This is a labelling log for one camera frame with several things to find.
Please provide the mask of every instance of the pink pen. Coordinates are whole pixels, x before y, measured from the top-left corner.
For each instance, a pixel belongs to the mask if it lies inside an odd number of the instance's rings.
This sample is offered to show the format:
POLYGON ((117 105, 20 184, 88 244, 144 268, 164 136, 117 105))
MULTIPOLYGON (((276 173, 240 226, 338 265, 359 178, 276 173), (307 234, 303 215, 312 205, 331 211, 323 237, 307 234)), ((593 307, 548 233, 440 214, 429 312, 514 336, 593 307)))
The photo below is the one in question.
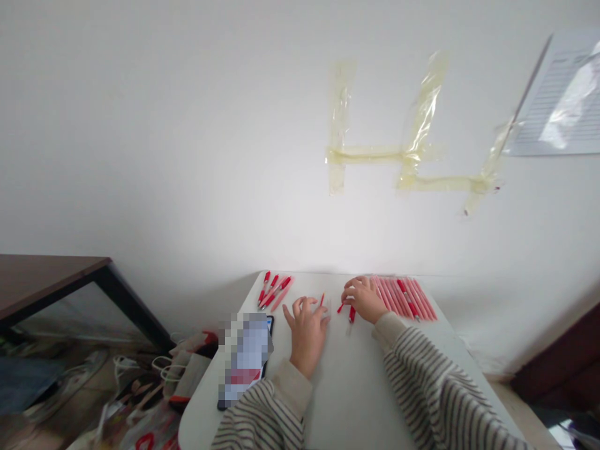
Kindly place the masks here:
POLYGON ((394 301, 396 302, 396 306, 398 307, 400 314, 404 317, 409 317, 408 311, 404 309, 405 308, 404 302, 400 299, 398 292, 396 291, 396 288, 394 287, 394 285, 396 283, 394 283, 389 278, 384 278, 384 281, 386 283, 387 290, 389 291, 391 296, 394 298, 394 301))
POLYGON ((400 303, 402 311, 404 312, 404 317, 414 320, 413 312, 411 311, 411 308, 408 306, 406 297, 404 297, 404 294, 400 290, 400 287, 398 286, 398 284, 394 282, 394 279, 390 279, 389 283, 398 298, 398 302, 400 303))
POLYGON ((406 291, 406 287, 405 287, 404 283, 399 278, 396 280, 396 282, 398 283, 398 286, 400 286, 400 289, 402 289, 402 294, 406 298, 406 301, 408 302, 408 306, 411 308, 411 312, 413 313, 414 317, 419 322, 421 322, 421 318, 419 317, 419 313, 417 312, 416 308, 414 307, 414 304, 411 301, 411 298, 409 297, 408 292, 406 291))
POLYGON ((419 294, 421 294, 421 296, 425 299, 425 305, 429 309, 429 313, 431 314, 431 317, 433 318, 433 320, 438 320, 438 315, 436 314, 436 310, 433 309, 433 305, 429 302, 429 299, 425 295, 425 292, 423 292, 423 289, 421 289, 421 285, 414 278, 412 279, 412 281, 413 281, 414 285, 416 286, 417 290, 419 291, 419 294))
POLYGON ((423 303, 423 299, 421 299, 421 296, 419 295, 419 293, 416 291, 416 287, 414 286, 411 279, 405 278, 403 281, 406 284, 406 289, 408 289, 408 292, 413 296, 414 301, 418 305, 419 310, 421 311, 421 314, 422 314, 421 317, 425 320, 431 320, 431 316, 429 315, 429 310, 423 303))
POLYGON ((373 275, 371 277, 371 282, 375 285, 375 287, 377 288, 377 296, 383 300, 384 305, 386 305, 386 308, 388 311, 392 311, 394 312, 394 310, 392 309, 392 307, 389 305, 388 301, 386 299, 383 298, 383 294, 381 293, 381 290, 379 289, 379 286, 377 285, 377 281, 375 280, 377 276, 373 275))
POLYGON ((267 300, 275 293, 277 292, 277 290, 279 289, 279 286, 281 285, 281 283, 283 283, 285 281, 284 277, 279 277, 279 275, 276 275, 275 278, 273 279, 274 283, 272 283, 271 288, 269 289, 269 292, 267 294, 265 294, 264 298, 262 299, 261 304, 259 305, 259 308, 262 308, 264 306, 265 303, 267 303, 267 300))
POLYGON ((287 286, 284 287, 283 291, 281 291, 281 294, 279 294, 279 297, 277 297, 277 300, 275 300, 275 303, 273 304, 273 307, 271 308, 271 312, 275 311, 275 308, 277 308, 279 306, 279 303, 281 303, 281 301, 283 300, 283 297, 286 296, 286 294, 289 291, 289 288, 291 288, 292 284, 294 284, 294 277, 289 277, 288 278, 288 282, 287 282, 287 286))
POLYGON ((373 277, 375 278, 375 283, 377 284, 377 287, 379 288, 379 292, 381 293, 381 296, 384 299, 384 303, 387 302, 387 304, 389 305, 388 306, 389 310, 392 311, 393 313, 396 313, 399 316, 400 311, 399 311, 398 307, 396 306, 396 303, 391 298, 388 297, 388 293, 383 288, 383 283, 381 282, 380 278, 377 275, 374 275, 373 277))
POLYGON ((268 299, 267 299, 267 301, 264 303, 264 305, 262 306, 262 308, 261 308, 261 309, 265 309, 267 306, 269 306, 269 305, 271 304, 271 302, 272 302, 273 300, 275 300, 275 296, 276 296, 277 294, 279 294, 281 291, 283 291, 283 290, 286 288, 286 286, 288 285, 288 283, 289 283, 289 281, 290 281, 291 279, 292 279, 292 277, 287 277, 287 278, 286 278, 286 280, 285 280, 283 283, 281 283, 277 289, 275 289, 275 292, 273 292, 273 293, 272 293, 272 294, 269 296, 269 298, 268 298, 268 299))

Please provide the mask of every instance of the striped shirt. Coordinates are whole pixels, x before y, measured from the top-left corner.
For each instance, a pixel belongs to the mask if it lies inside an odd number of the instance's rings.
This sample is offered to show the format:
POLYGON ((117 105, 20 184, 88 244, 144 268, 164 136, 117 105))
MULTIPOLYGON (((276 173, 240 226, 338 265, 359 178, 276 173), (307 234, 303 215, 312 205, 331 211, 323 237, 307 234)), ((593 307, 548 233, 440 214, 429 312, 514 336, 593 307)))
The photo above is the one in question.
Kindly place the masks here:
MULTIPOLYGON (((506 429, 473 380, 418 329, 389 313, 374 337, 389 382, 419 449, 532 449, 506 429)), ((213 449, 302 449, 310 382, 284 361, 273 380, 248 389, 229 408, 213 449)))

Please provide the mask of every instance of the yellowed tape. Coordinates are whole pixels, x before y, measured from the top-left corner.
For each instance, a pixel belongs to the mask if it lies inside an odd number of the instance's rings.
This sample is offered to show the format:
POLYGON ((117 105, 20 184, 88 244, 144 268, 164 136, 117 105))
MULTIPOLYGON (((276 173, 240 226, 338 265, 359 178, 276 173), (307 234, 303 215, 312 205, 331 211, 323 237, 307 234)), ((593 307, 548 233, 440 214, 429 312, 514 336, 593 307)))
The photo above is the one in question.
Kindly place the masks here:
POLYGON ((417 113, 412 125, 412 137, 402 160, 402 171, 398 181, 399 189, 412 189, 411 184, 418 173, 419 163, 426 152, 427 137, 431 122, 436 112, 438 95, 448 69, 448 58, 445 54, 436 52, 429 58, 427 75, 421 82, 421 90, 417 100, 417 113))
POLYGON ((513 119, 496 137, 489 156, 477 176, 419 177, 418 167, 423 161, 434 159, 435 152, 428 143, 431 123, 436 111, 438 95, 448 68, 445 54, 437 52, 429 59, 427 75, 421 83, 411 138, 405 145, 397 146, 347 146, 349 100, 356 75, 353 62, 340 62, 334 68, 334 88, 331 98, 329 146, 326 163, 329 164, 329 193, 340 194, 344 189, 345 164, 402 164, 397 188, 405 191, 462 191, 469 197, 464 207, 465 215, 473 213, 481 199, 497 189, 496 173, 499 158, 508 138, 513 119))
MULTIPOLYGON (((355 75, 356 63, 354 61, 340 61, 334 67, 333 88, 329 98, 329 145, 327 148, 344 147, 355 75)), ((341 162, 333 161, 327 154, 325 163, 329 165, 329 195, 342 194, 346 167, 341 162)))

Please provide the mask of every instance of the phone screen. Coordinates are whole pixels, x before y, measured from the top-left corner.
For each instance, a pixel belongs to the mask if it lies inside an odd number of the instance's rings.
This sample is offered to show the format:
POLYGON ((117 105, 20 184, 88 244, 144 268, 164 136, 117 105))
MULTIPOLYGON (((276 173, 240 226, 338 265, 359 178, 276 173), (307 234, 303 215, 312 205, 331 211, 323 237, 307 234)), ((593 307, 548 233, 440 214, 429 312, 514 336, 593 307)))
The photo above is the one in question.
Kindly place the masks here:
POLYGON ((261 364, 265 349, 271 342, 273 335, 273 316, 264 316, 265 320, 257 323, 251 321, 244 323, 242 337, 238 338, 238 345, 234 352, 229 354, 231 369, 226 371, 225 383, 219 385, 219 402, 217 407, 225 410, 233 406, 249 388, 258 383, 265 374, 267 362, 261 364), (249 376, 260 367, 256 375, 248 382, 249 376))

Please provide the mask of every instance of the plastic bag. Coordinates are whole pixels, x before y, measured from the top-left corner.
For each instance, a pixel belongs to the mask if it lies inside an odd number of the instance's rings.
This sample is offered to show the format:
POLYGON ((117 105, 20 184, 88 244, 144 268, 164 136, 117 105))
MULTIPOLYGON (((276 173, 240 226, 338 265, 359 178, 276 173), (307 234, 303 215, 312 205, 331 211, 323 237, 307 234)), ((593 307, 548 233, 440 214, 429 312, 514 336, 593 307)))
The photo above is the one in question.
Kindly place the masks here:
POLYGON ((179 450, 181 416, 163 401, 123 437, 120 450, 179 450))

